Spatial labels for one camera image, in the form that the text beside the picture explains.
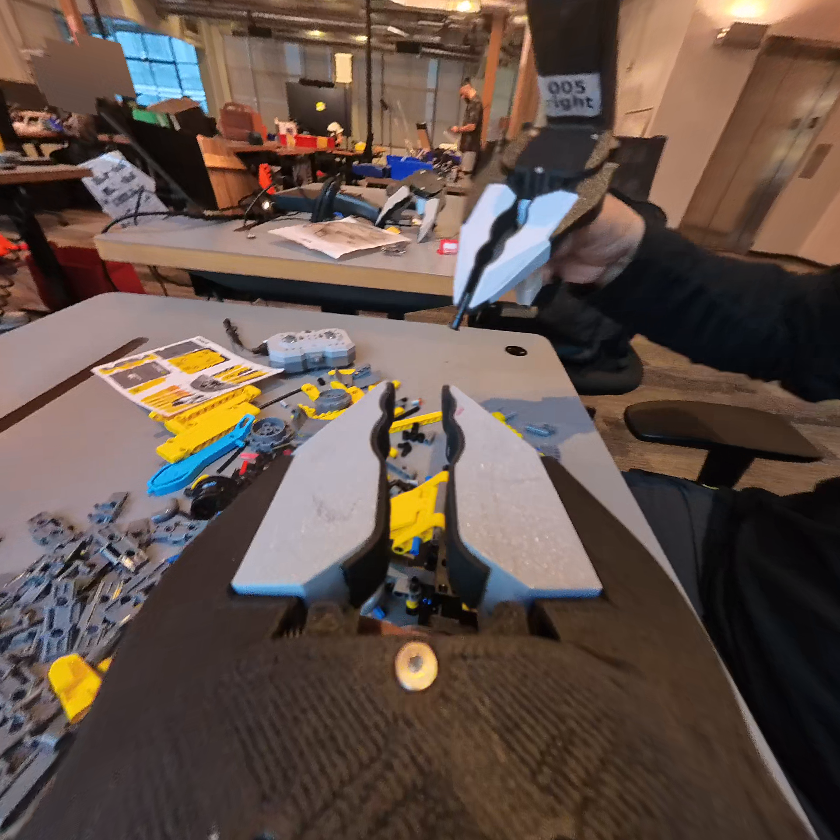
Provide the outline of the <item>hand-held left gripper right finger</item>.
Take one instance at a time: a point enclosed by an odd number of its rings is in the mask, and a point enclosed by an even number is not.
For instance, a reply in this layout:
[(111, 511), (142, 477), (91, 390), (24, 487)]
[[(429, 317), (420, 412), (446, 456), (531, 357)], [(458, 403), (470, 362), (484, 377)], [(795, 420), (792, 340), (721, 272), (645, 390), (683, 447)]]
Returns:
[(446, 568), (468, 608), (595, 599), (602, 582), (542, 456), (453, 385), (442, 389)]

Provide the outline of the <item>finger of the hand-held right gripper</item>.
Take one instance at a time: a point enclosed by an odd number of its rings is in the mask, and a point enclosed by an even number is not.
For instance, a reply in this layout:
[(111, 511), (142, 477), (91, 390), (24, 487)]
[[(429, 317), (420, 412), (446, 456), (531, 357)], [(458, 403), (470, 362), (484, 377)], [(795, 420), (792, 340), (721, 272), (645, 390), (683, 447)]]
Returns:
[(518, 198), (518, 229), (485, 269), (473, 298), (474, 312), (522, 284), (550, 255), (551, 238), (575, 204), (577, 195)]
[(459, 330), (474, 304), (476, 289), (488, 265), (518, 229), (519, 199), (507, 183), (489, 184), (462, 224), (453, 284), (455, 315), (450, 324)]

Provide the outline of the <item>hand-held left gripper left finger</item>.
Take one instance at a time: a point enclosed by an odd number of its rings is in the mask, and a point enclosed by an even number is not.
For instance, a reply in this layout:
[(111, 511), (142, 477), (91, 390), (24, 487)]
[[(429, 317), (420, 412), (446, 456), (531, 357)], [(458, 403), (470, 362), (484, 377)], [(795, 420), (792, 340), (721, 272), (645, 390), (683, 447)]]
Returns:
[(384, 582), (395, 395), (378, 384), (297, 449), (234, 574), (237, 594), (359, 607)]

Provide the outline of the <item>pile of toy parts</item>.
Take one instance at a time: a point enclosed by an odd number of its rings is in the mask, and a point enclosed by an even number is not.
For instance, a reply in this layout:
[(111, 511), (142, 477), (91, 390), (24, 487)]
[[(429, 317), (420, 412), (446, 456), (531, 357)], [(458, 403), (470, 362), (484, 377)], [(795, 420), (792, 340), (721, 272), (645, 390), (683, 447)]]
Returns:
[[(233, 578), (291, 457), (280, 451), (205, 521), (173, 563), (129, 548), (83, 591), (52, 576), (29, 612), (82, 617), (101, 678), (76, 724), (49, 679), (56, 715), (11, 733), (2, 752), (2, 826), (33, 807), (30, 838), (572, 837), (586, 775), (575, 733), (590, 693), (612, 692), (602, 662), (563, 623), (572, 599), (477, 612), (468, 622), (395, 626), (364, 607), (239, 595)], [(566, 469), (549, 474), (585, 550), (592, 500)]]

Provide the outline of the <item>person's right forearm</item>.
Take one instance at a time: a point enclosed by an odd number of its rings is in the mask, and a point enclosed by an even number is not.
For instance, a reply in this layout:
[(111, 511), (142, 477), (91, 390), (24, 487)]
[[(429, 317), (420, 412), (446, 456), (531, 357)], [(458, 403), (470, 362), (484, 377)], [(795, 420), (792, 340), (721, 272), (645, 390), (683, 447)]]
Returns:
[(607, 317), (717, 371), (838, 400), (838, 266), (802, 274), (711, 253), (613, 196), (597, 221), (642, 228), (627, 266), (592, 298)]

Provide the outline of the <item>grey desk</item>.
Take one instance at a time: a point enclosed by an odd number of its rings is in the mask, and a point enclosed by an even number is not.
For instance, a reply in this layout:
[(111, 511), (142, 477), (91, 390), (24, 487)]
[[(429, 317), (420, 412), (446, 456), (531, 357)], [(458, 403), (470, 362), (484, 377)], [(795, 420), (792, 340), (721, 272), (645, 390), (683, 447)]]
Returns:
[[(552, 838), (814, 838), (710, 641), (664, 569), (665, 559), (555, 352), (540, 338), (379, 319), (109, 293), (2, 337), (2, 568), (38, 553), (27, 521), (44, 511), (83, 524), (97, 502), (128, 491), (131, 520), (158, 504), (145, 491), (160, 464), (159, 425), (96, 376), (73, 376), (132, 351), (203, 336), (231, 319), (250, 340), (341, 325), (361, 362), (438, 408), (443, 384), (543, 421), (591, 501), (586, 546), (604, 594), (572, 603), (563, 622), (619, 687), (593, 689), (578, 726), (587, 773), (582, 832)], [(505, 353), (509, 344), (528, 356)], [(550, 838), (546, 836), (515, 838)]]

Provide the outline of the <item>person's right hand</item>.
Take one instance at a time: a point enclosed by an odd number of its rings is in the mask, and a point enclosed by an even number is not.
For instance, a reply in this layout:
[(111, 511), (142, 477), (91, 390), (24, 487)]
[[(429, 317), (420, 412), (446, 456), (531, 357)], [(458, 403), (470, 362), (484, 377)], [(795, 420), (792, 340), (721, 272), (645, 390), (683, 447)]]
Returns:
[(543, 285), (556, 281), (603, 287), (632, 262), (646, 228), (636, 209), (608, 193), (594, 220), (568, 233), (553, 249), (542, 268)]

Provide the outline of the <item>yellow black toy vehicle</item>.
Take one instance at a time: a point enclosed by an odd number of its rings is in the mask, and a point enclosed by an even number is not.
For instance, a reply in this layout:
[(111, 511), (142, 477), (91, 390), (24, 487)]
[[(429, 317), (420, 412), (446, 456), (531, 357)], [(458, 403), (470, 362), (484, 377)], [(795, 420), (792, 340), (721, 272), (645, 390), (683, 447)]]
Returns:
[(391, 499), (391, 560), (381, 609), (398, 627), (441, 616), (454, 593), (446, 547), (448, 479), (443, 469)]

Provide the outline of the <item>blue brick separator tool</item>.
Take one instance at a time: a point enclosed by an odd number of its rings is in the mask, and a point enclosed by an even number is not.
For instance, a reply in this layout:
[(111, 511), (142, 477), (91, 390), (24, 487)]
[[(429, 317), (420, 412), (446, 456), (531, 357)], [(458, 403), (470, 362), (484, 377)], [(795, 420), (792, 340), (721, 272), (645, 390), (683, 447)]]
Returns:
[(206, 467), (245, 446), (255, 422), (255, 415), (246, 414), (233, 429), (182, 460), (161, 467), (147, 482), (146, 493), (151, 497), (172, 496), (190, 486)]

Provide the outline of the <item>white paper sheet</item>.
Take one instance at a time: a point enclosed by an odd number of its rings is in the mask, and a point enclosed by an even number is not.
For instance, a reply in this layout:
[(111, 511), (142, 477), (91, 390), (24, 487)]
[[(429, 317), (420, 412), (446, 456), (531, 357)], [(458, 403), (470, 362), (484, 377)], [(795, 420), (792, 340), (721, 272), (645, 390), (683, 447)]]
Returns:
[(355, 217), (280, 226), (271, 229), (269, 234), (287, 244), (299, 245), (331, 259), (376, 250), (400, 249), (410, 243), (409, 237), (400, 232), (376, 227)]

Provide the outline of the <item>grey toy battery box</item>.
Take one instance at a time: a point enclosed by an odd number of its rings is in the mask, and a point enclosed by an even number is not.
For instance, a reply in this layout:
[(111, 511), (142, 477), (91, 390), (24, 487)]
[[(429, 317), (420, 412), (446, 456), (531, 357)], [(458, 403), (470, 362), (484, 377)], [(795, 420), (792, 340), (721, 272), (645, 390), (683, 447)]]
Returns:
[(349, 368), (356, 356), (349, 334), (338, 328), (279, 332), (265, 344), (269, 365), (288, 374)]

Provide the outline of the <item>yellow black sticker sheet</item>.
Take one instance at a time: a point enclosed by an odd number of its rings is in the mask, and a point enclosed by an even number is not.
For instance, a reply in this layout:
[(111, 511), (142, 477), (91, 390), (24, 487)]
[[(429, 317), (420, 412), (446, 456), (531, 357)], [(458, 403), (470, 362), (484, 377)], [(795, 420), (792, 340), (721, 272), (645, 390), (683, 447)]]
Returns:
[(91, 372), (132, 404), (169, 418), (256, 386), (281, 369), (195, 336), (94, 366)]

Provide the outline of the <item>black office chair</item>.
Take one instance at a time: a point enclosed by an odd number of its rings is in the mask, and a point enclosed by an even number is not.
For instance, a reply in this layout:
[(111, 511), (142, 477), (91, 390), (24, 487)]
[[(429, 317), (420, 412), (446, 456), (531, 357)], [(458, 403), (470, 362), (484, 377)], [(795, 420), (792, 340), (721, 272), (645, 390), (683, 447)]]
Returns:
[[(593, 221), (605, 196), (611, 193), (608, 186), (612, 182), (612, 170), (608, 164), (612, 162), (615, 144), (613, 137), (605, 171), (584, 184), (584, 190), (577, 194), (569, 214), (554, 232), (551, 252), (568, 233)], [(656, 207), (644, 203), (634, 205), (623, 195), (615, 196), (645, 218), (665, 226)], [(600, 287), (585, 288), (591, 290), (593, 309), (628, 334), (638, 334), (607, 317), (594, 305), (592, 298)], [(706, 460), (697, 480), (709, 487), (734, 487), (757, 459), (811, 464), (823, 458), (816, 446), (784, 416), (744, 406), (674, 400), (638, 402), (626, 407), (624, 423), (631, 435), (645, 443), (705, 451)]]

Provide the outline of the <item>long grey table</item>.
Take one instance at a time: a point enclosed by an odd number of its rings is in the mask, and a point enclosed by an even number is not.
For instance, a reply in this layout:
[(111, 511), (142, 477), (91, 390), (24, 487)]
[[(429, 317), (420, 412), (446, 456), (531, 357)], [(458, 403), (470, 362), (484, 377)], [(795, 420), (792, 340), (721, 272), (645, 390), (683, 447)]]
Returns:
[(334, 259), (275, 233), (290, 225), (244, 231), (238, 222), (173, 217), (112, 228), (93, 241), (104, 260), (183, 270), (206, 297), (262, 299), (335, 314), (378, 312), (397, 320), (452, 303), (455, 257), (440, 255), (433, 241), (409, 238), (399, 253), (376, 248)]

